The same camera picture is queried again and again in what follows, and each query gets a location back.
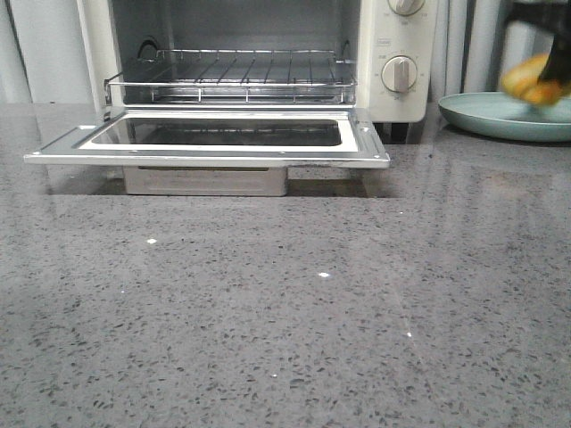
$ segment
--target white knob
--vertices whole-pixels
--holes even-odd
[[[383,67],[383,83],[393,92],[405,94],[417,81],[417,64],[408,56],[395,56]]]
[[[388,2],[393,12],[407,16],[418,12],[425,0],[388,0]]]

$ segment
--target curtain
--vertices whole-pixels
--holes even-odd
[[[0,103],[29,103],[31,97],[18,45],[12,32],[11,14],[0,0]]]
[[[76,0],[0,0],[0,36],[0,102],[93,102]]]
[[[509,0],[439,0],[431,97],[498,90],[500,76],[550,50],[553,37],[524,23],[505,27]]]

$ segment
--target fried food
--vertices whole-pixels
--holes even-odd
[[[501,78],[501,87],[509,95],[534,105],[553,105],[571,94],[571,84],[558,80],[539,80],[549,56],[533,56],[518,64]]]

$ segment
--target gray quartz countertop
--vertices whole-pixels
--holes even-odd
[[[282,198],[128,196],[22,162],[90,114],[0,107],[0,427],[571,424],[570,144],[431,106],[377,198],[309,170]]]

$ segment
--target oven door frame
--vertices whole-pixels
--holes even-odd
[[[299,146],[272,147],[264,150],[263,146],[246,146],[247,150],[240,150],[237,146],[230,150],[211,151],[204,148],[194,150],[197,146],[180,146],[180,150],[172,147],[152,150],[133,150],[127,147],[110,150],[83,148],[90,144],[93,139],[112,129],[123,119],[129,117],[152,118],[161,117],[188,118],[194,114],[202,114],[205,117],[216,119],[220,115],[235,114],[247,115],[253,118],[282,117],[284,119],[297,118],[326,118],[338,120],[343,124],[341,132],[342,146],[347,138],[354,143],[351,150],[328,150],[326,147],[303,147]],[[24,161],[39,164],[84,164],[84,165],[113,165],[113,166],[137,166],[137,167],[197,167],[197,168],[286,168],[286,167],[336,167],[350,169],[386,169],[390,164],[390,157],[386,153],[383,144],[375,131],[373,123],[368,118],[364,109],[244,109],[236,107],[210,109],[154,109],[146,108],[112,108],[104,119],[95,120],[94,123],[79,125],[63,136],[45,145],[36,152],[26,154]]]

